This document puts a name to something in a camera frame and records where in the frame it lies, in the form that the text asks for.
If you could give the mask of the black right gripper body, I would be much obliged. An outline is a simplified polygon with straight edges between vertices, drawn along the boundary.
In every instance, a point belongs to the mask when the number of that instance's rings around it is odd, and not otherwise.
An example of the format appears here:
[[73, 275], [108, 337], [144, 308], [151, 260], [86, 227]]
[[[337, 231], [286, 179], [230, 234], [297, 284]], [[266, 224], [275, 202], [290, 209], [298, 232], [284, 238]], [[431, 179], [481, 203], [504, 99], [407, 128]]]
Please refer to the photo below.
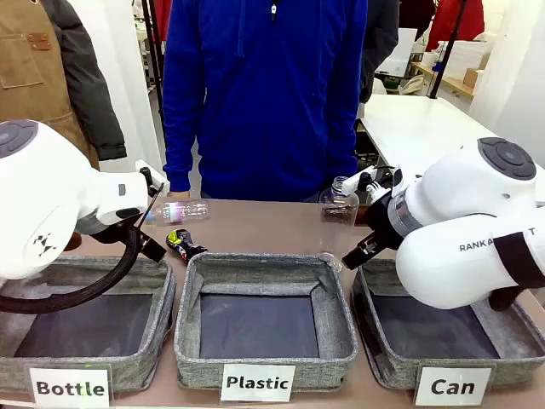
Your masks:
[[363, 213], [361, 222], [372, 230], [361, 241], [365, 252], [381, 252], [386, 249], [396, 251], [401, 245], [403, 238], [396, 232], [388, 218], [391, 200], [392, 194], [386, 193]]

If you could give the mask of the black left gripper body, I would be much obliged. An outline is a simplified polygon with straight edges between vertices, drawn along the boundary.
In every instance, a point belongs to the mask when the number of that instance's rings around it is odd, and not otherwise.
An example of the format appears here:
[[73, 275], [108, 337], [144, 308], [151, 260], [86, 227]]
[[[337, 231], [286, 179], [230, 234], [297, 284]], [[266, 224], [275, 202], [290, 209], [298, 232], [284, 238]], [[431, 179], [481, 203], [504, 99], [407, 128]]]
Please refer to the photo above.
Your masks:
[[135, 223], [135, 219], [126, 219], [108, 226], [101, 232], [91, 234], [90, 237], [104, 245], [115, 243], [140, 245], [141, 231]]

